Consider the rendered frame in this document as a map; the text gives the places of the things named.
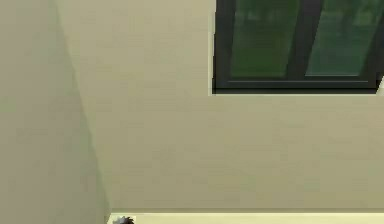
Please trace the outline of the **grey spiky object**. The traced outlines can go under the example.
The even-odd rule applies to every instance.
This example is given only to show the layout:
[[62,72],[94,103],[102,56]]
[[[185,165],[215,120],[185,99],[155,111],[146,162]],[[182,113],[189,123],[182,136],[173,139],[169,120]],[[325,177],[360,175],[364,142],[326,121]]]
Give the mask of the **grey spiky object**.
[[135,220],[132,217],[119,217],[112,222],[112,224],[135,224]]

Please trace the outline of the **black framed window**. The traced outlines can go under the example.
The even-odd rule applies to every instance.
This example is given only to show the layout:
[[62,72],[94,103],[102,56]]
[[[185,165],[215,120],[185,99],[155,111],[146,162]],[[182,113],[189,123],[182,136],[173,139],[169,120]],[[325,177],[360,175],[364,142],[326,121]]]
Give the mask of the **black framed window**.
[[384,0],[216,0],[215,94],[376,93]]

